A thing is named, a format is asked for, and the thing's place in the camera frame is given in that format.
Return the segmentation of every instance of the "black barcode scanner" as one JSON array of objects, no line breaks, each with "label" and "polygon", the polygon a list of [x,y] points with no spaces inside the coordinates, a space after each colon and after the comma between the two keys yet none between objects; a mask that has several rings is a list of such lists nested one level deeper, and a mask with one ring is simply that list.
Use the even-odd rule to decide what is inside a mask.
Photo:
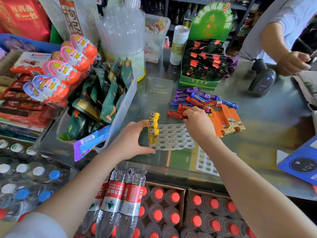
[{"label": "black barcode scanner", "polygon": [[261,58],[256,59],[251,69],[256,72],[256,77],[250,84],[249,91],[266,95],[275,82],[276,72],[273,69],[268,69]]}]

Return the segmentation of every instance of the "white beverage can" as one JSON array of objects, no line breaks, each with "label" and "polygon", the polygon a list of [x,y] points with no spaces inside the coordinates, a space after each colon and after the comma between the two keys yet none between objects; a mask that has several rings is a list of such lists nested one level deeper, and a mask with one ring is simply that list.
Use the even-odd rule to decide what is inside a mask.
[{"label": "white beverage can", "polygon": [[185,43],[188,39],[189,28],[185,26],[176,26],[174,30],[172,51],[170,63],[179,65],[182,62],[182,56],[185,48]]}]

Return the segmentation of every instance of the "shirt sleeve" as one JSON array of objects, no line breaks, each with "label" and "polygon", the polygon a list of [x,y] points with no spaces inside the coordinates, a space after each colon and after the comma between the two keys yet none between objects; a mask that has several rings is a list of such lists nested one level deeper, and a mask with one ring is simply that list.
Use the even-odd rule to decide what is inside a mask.
[{"label": "shirt sleeve", "polygon": [[67,238],[65,231],[51,217],[31,212],[2,238]]},{"label": "shirt sleeve", "polygon": [[307,12],[315,0],[288,0],[270,21],[278,22],[282,25],[283,35],[290,34],[295,28],[298,28],[298,23],[305,18],[306,15],[311,15]]}]

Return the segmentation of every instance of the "green cardboard sign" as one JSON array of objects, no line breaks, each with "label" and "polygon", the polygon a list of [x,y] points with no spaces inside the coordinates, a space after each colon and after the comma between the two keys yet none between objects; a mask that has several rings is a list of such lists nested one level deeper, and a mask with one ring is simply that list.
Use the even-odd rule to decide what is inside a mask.
[{"label": "green cardboard sign", "polygon": [[231,31],[233,15],[230,3],[213,2],[202,8],[193,19],[188,39],[225,41]]}]

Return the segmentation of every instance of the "hand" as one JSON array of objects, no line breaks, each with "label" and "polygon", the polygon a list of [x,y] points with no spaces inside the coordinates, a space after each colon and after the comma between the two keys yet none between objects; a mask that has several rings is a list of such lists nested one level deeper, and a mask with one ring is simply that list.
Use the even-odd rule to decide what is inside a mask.
[{"label": "hand", "polygon": [[121,160],[128,160],[136,155],[155,154],[155,150],[150,147],[142,147],[138,143],[140,133],[149,124],[148,120],[137,123],[130,122],[107,148],[115,149]]},{"label": "hand", "polygon": [[198,107],[192,107],[183,112],[186,128],[190,136],[197,142],[206,140],[207,138],[216,138],[215,128],[204,110]]},{"label": "hand", "polygon": [[306,53],[289,52],[277,62],[277,70],[283,76],[299,73],[311,68],[310,65],[305,63],[310,59],[310,56]]}]

